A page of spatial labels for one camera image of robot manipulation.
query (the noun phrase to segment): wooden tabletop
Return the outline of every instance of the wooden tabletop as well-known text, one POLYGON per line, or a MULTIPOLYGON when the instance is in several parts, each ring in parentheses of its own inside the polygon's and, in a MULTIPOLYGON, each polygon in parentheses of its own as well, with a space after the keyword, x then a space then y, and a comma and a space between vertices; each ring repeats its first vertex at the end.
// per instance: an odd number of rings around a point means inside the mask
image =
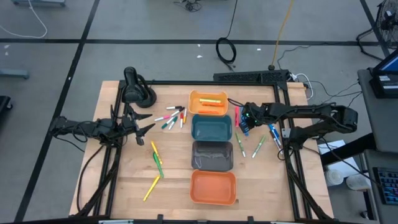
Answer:
MULTIPOLYGON (((167 106, 187 107, 189 93, 192 90, 207 93, 225 91, 228 97, 242 103, 250 101, 260 105, 264 102, 275 102, 273 88, 268 86, 153 85, 152 87, 157 93, 157 102, 154 106, 142 109, 132 105, 138 113, 153 114, 152 117, 139 121, 140 127, 153 123, 155 118, 172 113, 173 111, 165 109, 167 106)), ((288 83, 288 87, 291 105, 307 104, 302 83, 288 83)), ((94 119, 110 117, 109 107, 114 104, 117 90, 118 82, 103 82, 94 119)), ((231 104, 228 105, 228 115, 234 119, 234 106, 231 104)), ((144 146, 138 146, 135 135, 130 135, 121 154, 111 218, 156 219, 158 214, 163 214, 166 220, 247 220, 248 216, 253 216, 257 221, 293 221, 285 162, 278 160, 278 150, 267 126, 250 130, 248 137, 245 137, 240 130, 234 129, 239 131, 246 158, 242 156, 236 138, 233 136, 229 140, 233 144, 234 151, 234 166, 231 172, 236 176, 236 201, 233 205, 205 205, 191 201, 190 178, 193 172, 191 158, 194 141, 191 136, 192 116, 188 114, 187 122, 182 129, 177 123, 170 131, 162 130, 160 127, 165 121, 156 122, 146 134, 144 146), (251 158, 263 134, 267 138, 256 157, 251 158), (159 180, 147 201, 143 202, 142 199, 152 181, 159 174, 152 157, 151 140, 155 141, 163 161, 165 177, 159 180)), ((301 127, 312 124, 310 119, 294 119, 294 122, 296 126, 301 127)), ((88 141, 82 165, 99 146, 97 140, 88 141)), ((310 149, 317 148, 314 140, 308 140, 305 146, 310 149)), ((98 186, 104 152, 103 149, 89 163, 84 173, 80 206, 90 199, 98 186)), ((306 149, 300 153, 307 189, 326 214, 332 217, 333 212, 320 157, 306 149)), ((300 194, 298 195, 300 216, 304 217, 300 194)), ((104 201, 101 213, 104 213, 106 204, 104 201)), ((75 193, 70 213, 76 212, 75 193)))

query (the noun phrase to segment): orange tray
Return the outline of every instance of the orange tray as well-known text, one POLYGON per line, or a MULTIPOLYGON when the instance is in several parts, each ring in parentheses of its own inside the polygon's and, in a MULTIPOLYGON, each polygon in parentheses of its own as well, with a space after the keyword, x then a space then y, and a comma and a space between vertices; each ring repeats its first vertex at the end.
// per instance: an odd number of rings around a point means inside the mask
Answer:
POLYGON ((195 170, 191 177, 191 199, 195 203, 233 205, 236 200, 236 178, 231 172, 195 170))
POLYGON ((199 93, 192 90, 189 95, 189 112, 192 114, 208 115, 208 116, 224 116, 228 111, 227 94, 221 93, 199 93), (203 106, 199 99, 220 100, 224 106, 203 106), (200 111, 209 111, 213 113, 202 113, 200 111))

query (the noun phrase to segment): marker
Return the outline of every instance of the marker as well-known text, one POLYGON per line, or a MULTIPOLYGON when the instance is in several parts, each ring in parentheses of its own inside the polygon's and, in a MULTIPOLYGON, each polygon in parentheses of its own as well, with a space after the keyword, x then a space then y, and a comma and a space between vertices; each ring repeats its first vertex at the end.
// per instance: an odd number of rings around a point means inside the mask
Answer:
POLYGON ((164 178, 162 167, 160 166, 159 158, 156 156, 155 152, 152 154, 152 156, 154 157, 155 163, 156 163, 157 168, 158 168, 158 170, 160 172, 160 177, 164 178))
POLYGON ((273 137, 273 140, 275 142, 276 147, 278 148, 278 151, 280 151, 280 147, 278 145, 277 139, 275 137, 273 137))
POLYGON ((163 119, 170 118, 170 115, 163 116, 161 118, 156 118, 155 121, 162 121, 163 119))
POLYGON ((177 117, 174 117, 172 124, 170 124, 169 130, 171 130, 173 128, 176 121, 177 121, 177 117))
POLYGON ((180 108, 180 109, 178 109, 178 111, 176 111, 176 112, 174 112, 173 114, 171 114, 170 116, 171 117, 174 117, 175 115, 177 115, 179 112, 181 112, 182 110, 184 110, 185 108, 183 107, 183 108, 180 108))
POLYGON ((271 130, 271 134, 275 137, 276 143, 281 146, 282 144, 279 141, 279 134, 276 128, 272 124, 268 124, 268 127, 271 130))
POLYGON ((239 127, 239 107, 235 106, 235 127, 239 127))
POLYGON ((160 175, 158 175, 157 177, 155 177, 155 180, 154 180, 154 182, 152 183, 152 186, 151 186, 150 189, 148 190, 147 194, 145 195, 143 201, 146 201, 146 200, 147 200, 149 194, 152 192, 152 190, 153 190, 154 187, 156 186, 156 184, 157 184, 157 182, 159 181, 159 179, 160 179, 160 175))
POLYGON ((174 110, 174 109, 181 109, 182 106, 169 106, 168 108, 166 108, 167 110, 174 110))
POLYGON ((160 158, 159 153, 157 152, 156 146, 155 146, 155 142, 151 141, 150 144, 152 145, 152 148, 154 148, 154 151, 156 153, 157 158, 159 159, 160 164, 163 164, 162 159, 160 158))
POLYGON ((199 102, 221 103, 221 100, 199 99, 199 102))
POLYGON ((207 113, 207 114, 219 114, 218 111, 204 111, 204 110, 200 110, 198 111, 199 113, 207 113))
POLYGON ((170 118, 165 124, 163 124, 162 129, 166 128, 167 125, 169 125, 170 122, 172 122, 173 119, 174 119, 174 118, 170 118))
POLYGON ((180 113, 180 128, 182 128, 183 120, 184 120, 184 114, 180 113))
POLYGON ((202 106, 224 106, 224 103, 210 103, 210 102, 202 102, 202 106))
POLYGON ((187 121, 187 109, 184 110, 184 124, 187 121))
POLYGON ((235 136, 236 136, 236 139, 238 140, 239 147, 241 148, 241 151, 242 151, 242 155, 243 155, 243 157, 246 157, 246 153, 244 153, 243 145, 242 145, 242 142, 241 142, 241 140, 240 140, 240 139, 239 139, 239 137, 238 137, 238 134, 237 134, 237 132, 235 132, 235 136))
POLYGON ((261 140, 260 140, 259 145, 257 146, 256 150, 254 150, 253 156, 251 156, 252 158, 254 158, 254 156, 256 156, 257 152, 259 151, 259 149, 260 149, 260 147, 261 147, 261 145, 262 145, 262 143, 264 142, 265 139, 266 139, 266 135, 263 135, 261 140))

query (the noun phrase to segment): plastic bin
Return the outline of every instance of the plastic bin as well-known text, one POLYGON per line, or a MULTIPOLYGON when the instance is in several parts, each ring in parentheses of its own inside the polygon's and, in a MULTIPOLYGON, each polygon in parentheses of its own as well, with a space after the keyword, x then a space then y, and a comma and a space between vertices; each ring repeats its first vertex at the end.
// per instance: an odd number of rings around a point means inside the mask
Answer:
POLYGON ((192 90, 189 95, 188 108, 192 114, 200 114, 207 116, 224 116, 228 111, 227 94, 221 93, 199 93, 197 90, 192 90), (224 106, 203 106, 199 99, 220 100, 224 106), (214 111, 216 113, 201 113, 199 111, 214 111))
POLYGON ((196 114, 192 118, 191 134, 197 141, 228 141, 232 137, 231 118, 196 114))
POLYGON ((236 200, 236 178, 231 172, 192 172, 190 196, 195 203, 233 205, 236 200))
POLYGON ((194 169, 229 171, 234 166, 233 147, 230 142, 195 141, 192 144, 194 169))

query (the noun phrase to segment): pink marker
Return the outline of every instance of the pink marker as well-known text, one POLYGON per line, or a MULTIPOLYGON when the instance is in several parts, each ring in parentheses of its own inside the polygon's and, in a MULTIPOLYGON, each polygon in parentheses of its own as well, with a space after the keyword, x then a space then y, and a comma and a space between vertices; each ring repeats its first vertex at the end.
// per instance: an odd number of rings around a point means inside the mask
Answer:
POLYGON ((235 127, 239 127, 239 107, 235 106, 235 127))
POLYGON ((170 118, 170 115, 163 116, 161 118, 156 118, 155 121, 162 121, 163 119, 170 118))

